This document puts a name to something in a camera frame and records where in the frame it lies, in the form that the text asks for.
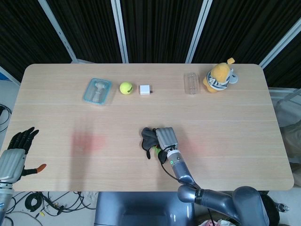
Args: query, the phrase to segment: yellow plush toy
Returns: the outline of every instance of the yellow plush toy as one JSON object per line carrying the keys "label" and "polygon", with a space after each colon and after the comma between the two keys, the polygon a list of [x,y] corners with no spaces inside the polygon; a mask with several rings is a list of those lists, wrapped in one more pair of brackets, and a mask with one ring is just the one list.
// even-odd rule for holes
{"label": "yellow plush toy", "polygon": [[235,60],[230,58],[227,60],[227,63],[220,63],[207,73],[207,76],[203,79],[203,84],[209,92],[215,93],[224,90],[229,83],[236,83],[238,81],[237,75],[229,67],[234,62]]}

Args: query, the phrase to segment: transparent container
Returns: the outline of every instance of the transparent container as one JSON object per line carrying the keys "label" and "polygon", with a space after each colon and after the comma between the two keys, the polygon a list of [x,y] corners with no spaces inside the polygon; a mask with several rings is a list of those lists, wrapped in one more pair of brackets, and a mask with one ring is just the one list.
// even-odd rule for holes
{"label": "transparent container", "polygon": [[103,79],[92,79],[83,96],[84,101],[103,105],[111,89],[112,83]]}
{"label": "transparent container", "polygon": [[199,93],[199,79],[194,72],[188,72],[184,74],[184,89],[186,94]]}

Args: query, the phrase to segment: metal frame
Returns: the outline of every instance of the metal frame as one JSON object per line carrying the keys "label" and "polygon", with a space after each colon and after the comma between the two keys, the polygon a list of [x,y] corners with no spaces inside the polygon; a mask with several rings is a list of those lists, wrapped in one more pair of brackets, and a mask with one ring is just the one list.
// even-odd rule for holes
{"label": "metal frame", "polygon": [[301,89],[295,89],[295,91],[293,91],[292,93],[286,95],[285,97],[283,97],[282,99],[280,99],[278,102],[277,102],[277,105],[275,108],[278,108],[280,106],[280,104],[284,101],[290,101],[296,105],[299,105],[301,106],[301,103],[298,103],[294,100],[292,100],[294,97],[296,96],[300,96],[301,97]]}
{"label": "metal frame", "polygon": [[56,33],[60,37],[62,43],[64,44],[67,52],[69,53],[72,62],[78,63],[78,60],[73,52],[73,49],[71,48],[66,36],[64,35],[60,25],[58,24],[53,12],[51,11],[51,8],[49,7],[46,0],[38,0],[39,4],[41,5],[42,9],[44,10],[45,14],[47,15],[49,21],[51,22],[53,28],[55,29]]}
{"label": "metal frame", "polygon": [[120,0],[111,0],[122,62],[128,64],[127,42],[124,33]]}
{"label": "metal frame", "polygon": [[202,7],[201,7],[201,10],[200,10],[199,16],[198,16],[196,28],[194,30],[192,40],[190,43],[190,47],[188,50],[188,54],[186,57],[186,61],[185,61],[186,64],[191,64],[191,62],[192,62],[192,59],[193,59],[194,53],[197,49],[198,41],[201,37],[211,4],[212,4],[212,0],[203,0]]}
{"label": "metal frame", "polygon": [[3,67],[0,66],[0,73],[4,74],[7,78],[9,78],[13,83],[20,86],[21,83],[15,79],[10,73],[8,73]]}
{"label": "metal frame", "polygon": [[259,66],[265,68],[285,46],[301,31],[301,18],[291,27],[291,29],[283,36],[277,45],[268,53],[268,55],[261,61]]}

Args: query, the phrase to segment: white charger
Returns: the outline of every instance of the white charger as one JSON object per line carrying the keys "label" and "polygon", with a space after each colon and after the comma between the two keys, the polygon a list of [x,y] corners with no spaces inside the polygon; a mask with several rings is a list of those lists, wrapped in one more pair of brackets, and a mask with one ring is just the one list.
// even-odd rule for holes
{"label": "white charger", "polygon": [[149,95],[152,93],[149,85],[140,85],[140,95]]}

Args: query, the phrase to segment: black cable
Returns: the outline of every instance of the black cable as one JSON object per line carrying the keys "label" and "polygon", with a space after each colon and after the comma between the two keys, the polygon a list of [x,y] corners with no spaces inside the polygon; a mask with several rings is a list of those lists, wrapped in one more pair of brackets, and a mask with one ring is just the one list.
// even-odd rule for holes
{"label": "black cable", "polygon": [[22,213],[22,214],[24,214],[24,215],[27,215],[27,216],[31,217],[32,219],[34,219],[36,222],[38,222],[41,226],[43,226],[42,223],[41,223],[38,219],[36,219],[36,218],[33,217],[32,215],[30,215],[29,213],[25,213],[25,212],[22,212],[22,211],[14,211],[14,212],[12,212],[12,213],[10,213],[10,214],[14,214],[14,213]]}
{"label": "black cable", "polygon": [[[55,201],[57,201],[57,200],[59,200],[60,198],[62,198],[63,196],[65,196],[65,195],[67,195],[69,192],[66,192],[66,193],[64,193],[64,194],[62,194],[60,197],[58,197],[57,199],[55,199],[53,202],[55,202]],[[42,211],[45,211],[45,208],[47,207],[47,206],[49,206],[49,204],[47,205],[47,206],[44,206],[44,199],[43,199],[43,208],[39,211],[39,212],[42,212]]]}
{"label": "black cable", "polygon": [[175,180],[178,181],[180,184],[184,184],[184,185],[187,185],[188,187],[192,187],[193,189],[197,189],[195,186],[193,186],[193,185],[191,185],[191,184],[189,184],[189,183],[187,183],[187,182],[185,182],[185,181],[182,181],[182,180],[180,180],[180,179],[178,179],[178,178],[175,178],[173,175],[171,175],[169,172],[167,172],[167,170],[164,168],[164,166],[163,166],[162,163],[161,163],[161,166],[162,166],[163,170],[165,171],[165,173],[167,173],[168,176],[170,176],[172,179],[175,179]]}
{"label": "black cable", "polygon": [[[12,110],[9,107],[7,107],[7,106],[5,106],[3,104],[0,104],[0,106],[3,107],[4,110],[6,110],[8,112],[8,117],[6,118],[6,120],[3,123],[0,124],[0,126],[1,126],[1,125],[3,125],[4,123],[6,123],[9,120],[9,118],[10,118],[10,116],[12,114]],[[6,130],[7,128],[8,128],[8,126],[6,126],[3,130],[0,130],[0,133],[3,132],[4,130]]]}
{"label": "black cable", "polygon": [[[32,205],[32,201],[35,199],[37,203]],[[30,210],[30,212],[36,211],[42,205],[42,197],[38,193],[32,193],[25,199],[25,207]]]}
{"label": "black cable", "polygon": [[84,208],[87,208],[87,209],[88,209],[88,206],[91,205],[91,204],[89,204],[89,205],[85,206],[85,205],[83,204],[82,200],[81,200],[81,197],[82,197],[82,196],[80,195],[81,192],[77,192],[77,194],[79,195],[78,199],[80,200],[80,204],[79,204],[75,209],[73,209],[73,210],[68,209],[68,211],[64,211],[64,213],[71,213],[71,212],[74,212],[74,211],[82,210],[82,209],[84,209]]}
{"label": "black cable", "polygon": [[51,201],[48,197],[46,197],[42,192],[37,192],[41,196],[41,198],[48,203],[49,206],[51,206],[53,209],[57,210],[57,215],[60,215],[62,210],[64,209],[64,206],[56,206],[53,204],[53,201]]}
{"label": "black cable", "polygon": [[12,219],[12,218],[10,218],[10,217],[7,217],[7,216],[5,216],[4,218],[6,218],[7,220],[9,220],[9,221],[10,221],[10,223],[11,223],[11,226],[14,226],[14,221],[13,221],[13,219]]}
{"label": "black cable", "polygon": [[19,194],[22,194],[22,193],[24,193],[24,192],[20,192],[20,193],[16,194],[16,195],[14,196],[14,198],[15,198],[16,196],[18,196]]}
{"label": "black cable", "polygon": [[209,209],[209,208],[207,208],[207,210],[208,210],[208,213],[209,213],[209,216],[210,216],[211,222],[212,222],[213,226],[215,226],[215,223],[214,223],[214,221],[213,221],[213,218],[212,218],[212,215],[211,215],[211,211],[210,211],[210,209]]}
{"label": "black cable", "polygon": [[71,209],[78,201],[79,201],[79,197],[78,197],[77,200],[74,202],[74,204],[72,204],[71,206],[69,206],[68,208],[66,208],[66,210]]}
{"label": "black cable", "polygon": [[11,208],[7,211],[6,214],[9,214],[9,213],[11,213],[12,211],[14,211],[16,205],[17,205],[23,198],[25,198],[27,195],[29,195],[30,193],[32,193],[32,192],[28,192],[26,195],[24,195],[24,196],[23,196],[21,199],[19,199],[17,202],[16,202],[15,198],[12,197],[12,199],[15,201],[15,204],[13,205],[13,207],[11,207]]}
{"label": "black cable", "polygon": [[84,196],[81,196],[81,192],[79,192],[78,193],[79,194],[79,199],[80,199],[80,202],[81,202],[81,204],[85,207],[85,208],[87,208],[88,210],[95,210],[96,208],[90,208],[90,207],[88,207],[89,205],[91,205],[91,204],[89,204],[89,205],[85,205],[84,204]]}

